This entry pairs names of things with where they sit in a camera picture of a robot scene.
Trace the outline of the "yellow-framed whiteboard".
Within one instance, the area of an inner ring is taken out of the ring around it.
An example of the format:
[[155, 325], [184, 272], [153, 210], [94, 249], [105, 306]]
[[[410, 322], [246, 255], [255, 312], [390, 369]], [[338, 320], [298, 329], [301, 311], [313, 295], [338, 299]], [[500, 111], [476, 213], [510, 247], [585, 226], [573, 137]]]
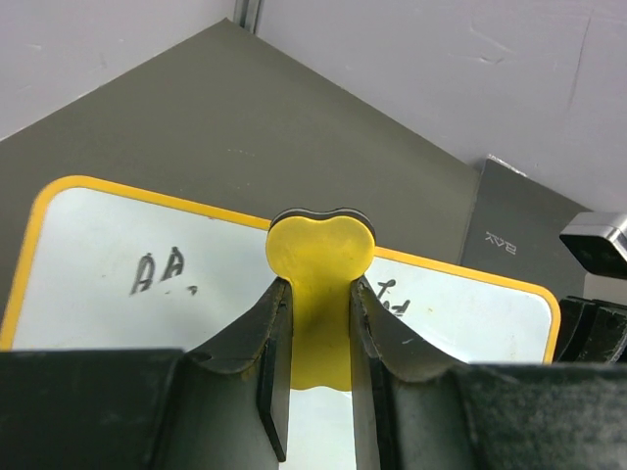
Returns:
[[[190, 349], [278, 277], [271, 221], [86, 176], [30, 212], [1, 322], [3, 350]], [[464, 362], [548, 363], [560, 310], [545, 288], [375, 245], [364, 277], [389, 312]], [[356, 465], [350, 392], [292, 390], [287, 467]]]

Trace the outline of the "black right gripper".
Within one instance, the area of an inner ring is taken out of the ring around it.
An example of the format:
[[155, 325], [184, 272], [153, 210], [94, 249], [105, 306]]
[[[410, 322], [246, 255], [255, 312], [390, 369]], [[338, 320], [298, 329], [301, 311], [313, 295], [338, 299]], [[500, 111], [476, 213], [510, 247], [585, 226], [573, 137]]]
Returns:
[[625, 305], [566, 297], [559, 307], [556, 362], [626, 362]]

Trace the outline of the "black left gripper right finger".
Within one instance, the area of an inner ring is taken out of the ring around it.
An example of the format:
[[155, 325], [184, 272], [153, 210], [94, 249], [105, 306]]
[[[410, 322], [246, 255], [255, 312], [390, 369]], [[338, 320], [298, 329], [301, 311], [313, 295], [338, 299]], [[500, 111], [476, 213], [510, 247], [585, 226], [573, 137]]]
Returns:
[[356, 462], [361, 469], [622, 469], [619, 364], [465, 364], [350, 290]]

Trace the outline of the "yellow bone-shaped eraser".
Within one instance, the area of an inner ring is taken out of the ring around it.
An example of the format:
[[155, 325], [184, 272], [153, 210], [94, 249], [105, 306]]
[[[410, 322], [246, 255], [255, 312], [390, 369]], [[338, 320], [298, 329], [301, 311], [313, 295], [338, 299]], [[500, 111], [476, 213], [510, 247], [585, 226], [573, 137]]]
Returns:
[[355, 209], [292, 208], [272, 220], [266, 259], [292, 293], [292, 389], [352, 389], [351, 285], [370, 267], [375, 245], [370, 220]]

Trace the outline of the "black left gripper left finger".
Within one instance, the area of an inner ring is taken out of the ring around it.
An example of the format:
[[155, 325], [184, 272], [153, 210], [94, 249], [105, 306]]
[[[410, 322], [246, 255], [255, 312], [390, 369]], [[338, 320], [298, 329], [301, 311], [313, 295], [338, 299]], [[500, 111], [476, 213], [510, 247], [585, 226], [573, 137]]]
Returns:
[[275, 469], [286, 458], [292, 291], [273, 281], [191, 351], [4, 352], [5, 469]]

